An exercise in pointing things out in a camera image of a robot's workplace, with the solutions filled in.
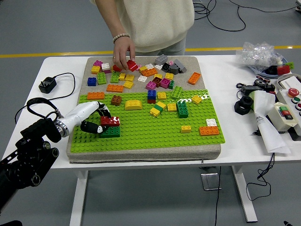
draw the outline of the table leg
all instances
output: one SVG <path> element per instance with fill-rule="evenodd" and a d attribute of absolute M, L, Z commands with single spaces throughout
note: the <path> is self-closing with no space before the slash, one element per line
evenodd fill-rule
<path fill-rule="evenodd" d="M 257 216 L 254 210 L 254 206 L 251 200 L 248 189 L 246 189 L 246 180 L 242 172 L 242 166 L 232 166 L 233 175 L 238 188 L 241 204 L 243 206 L 247 223 L 257 222 Z"/>
<path fill-rule="evenodd" d="M 86 187 L 88 181 L 88 170 L 75 171 L 77 176 L 77 184 L 74 195 L 70 226 L 80 226 L 83 213 Z"/>

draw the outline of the bracelet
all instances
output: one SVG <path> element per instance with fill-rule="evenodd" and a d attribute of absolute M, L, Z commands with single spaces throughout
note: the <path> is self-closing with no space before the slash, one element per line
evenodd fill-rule
<path fill-rule="evenodd" d="M 129 35 L 128 33 L 122 33 L 122 34 L 119 34 L 119 35 L 115 36 L 115 37 L 113 38 L 113 44 L 115 44 L 115 41 L 116 41 L 117 39 L 119 39 L 120 37 L 125 37 L 125 36 L 130 37 L 130 35 Z"/>

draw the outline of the green baseplate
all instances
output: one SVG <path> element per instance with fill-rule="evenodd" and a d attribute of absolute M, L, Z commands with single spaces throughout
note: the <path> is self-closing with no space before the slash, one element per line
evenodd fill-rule
<path fill-rule="evenodd" d="M 113 95 L 121 96 L 120 106 L 111 105 Z M 108 106 L 112 116 L 120 119 L 120 137 L 100 138 L 99 134 L 82 132 L 76 127 L 73 132 L 71 153 L 106 152 L 146 148 L 165 148 L 177 146 L 211 145 L 225 143 L 212 101 L 206 89 L 182 91 L 180 99 L 172 99 L 171 91 L 166 92 L 164 104 L 186 101 L 189 116 L 179 118 L 177 112 L 168 112 L 167 108 L 156 118 L 150 115 L 154 104 L 147 103 L 147 90 L 144 93 L 105 93 L 105 99 L 99 100 Z M 191 101 L 195 95 L 205 97 L 199 105 Z M 125 111 L 125 102 L 141 100 L 142 110 Z M 79 103 L 87 101 L 87 95 L 81 95 Z M 217 136 L 200 136 L 199 127 L 207 126 L 206 119 L 215 119 L 220 134 Z M 100 124 L 98 113 L 91 115 L 87 121 Z M 181 133 L 181 126 L 191 126 L 191 133 Z"/>

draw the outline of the gray pants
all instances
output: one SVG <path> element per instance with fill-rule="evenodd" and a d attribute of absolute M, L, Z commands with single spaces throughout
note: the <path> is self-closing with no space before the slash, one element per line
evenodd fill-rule
<path fill-rule="evenodd" d="M 185 46 L 186 46 L 186 38 L 164 49 L 159 49 L 147 53 L 136 52 L 136 56 L 160 56 L 161 54 L 167 56 L 182 56 L 185 54 Z"/>

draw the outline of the gray floor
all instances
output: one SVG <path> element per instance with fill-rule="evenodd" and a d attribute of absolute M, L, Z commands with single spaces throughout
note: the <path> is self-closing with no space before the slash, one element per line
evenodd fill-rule
<path fill-rule="evenodd" d="M 276 11 L 295 6 L 295 0 L 236 0 L 243 6 Z M 218 0 L 210 19 L 228 30 L 242 28 L 237 7 Z M 187 36 L 187 48 L 241 47 L 267 42 L 274 46 L 301 45 L 301 14 L 294 9 L 263 13 L 240 8 L 246 22 L 241 32 L 225 32 L 198 20 Z M 4 0 L 0 4 L 0 57 L 5 54 L 112 50 L 108 29 L 97 8 L 88 0 Z M 301 49 L 279 49 L 294 61 L 293 73 L 301 74 Z M 188 52 L 187 55 L 232 55 L 235 51 Z M 0 58 L 1 108 L 0 155 L 14 129 L 14 115 L 24 105 L 35 77 L 47 57 Z M 248 182 L 255 182 L 257 169 L 244 166 Z M 299 163 L 275 164 L 266 175 L 272 195 L 253 202 L 257 226 L 293 225 L 301 222 Z M 89 176 L 83 226 L 89 225 L 199 225 L 213 226 L 216 191 L 202 188 L 199 168 L 93 171 Z M 222 167 L 222 190 L 217 225 L 246 225 L 230 167 Z M 25 226 L 69 225 L 76 177 L 68 171 L 50 171 L 36 188 L 20 190 L 0 217 L 0 224 L 18 219 Z M 252 197 L 268 192 L 250 187 Z"/>

